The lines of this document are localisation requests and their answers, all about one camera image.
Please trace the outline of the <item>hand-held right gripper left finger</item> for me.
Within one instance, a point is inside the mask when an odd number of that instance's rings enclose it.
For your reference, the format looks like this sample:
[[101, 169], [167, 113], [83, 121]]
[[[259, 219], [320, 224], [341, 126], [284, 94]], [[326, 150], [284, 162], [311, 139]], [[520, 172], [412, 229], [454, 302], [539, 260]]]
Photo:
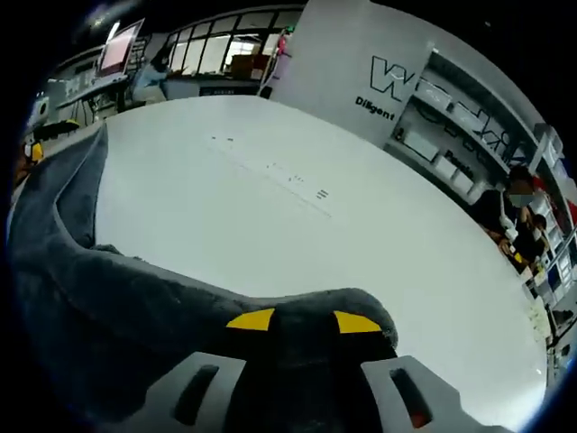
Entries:
[[162, 376], [130, 417], [132, 432], [223, 432], [247, 362], [195, 352]]

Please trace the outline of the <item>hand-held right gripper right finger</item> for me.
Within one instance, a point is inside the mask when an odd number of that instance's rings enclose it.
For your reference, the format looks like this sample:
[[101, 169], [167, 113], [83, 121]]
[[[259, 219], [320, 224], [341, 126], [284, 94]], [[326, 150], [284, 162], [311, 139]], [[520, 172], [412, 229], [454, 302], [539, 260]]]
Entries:
[[360, 314], [333, 312], [340, 336], [371, 337], [359, 349], [353, 364], [361, 372], [361, 383], [371, 406], [377, 411], [382, 432], [494, 432], [463, 409], [459, 392], [410, 355], [396, 356], [382, 327]]

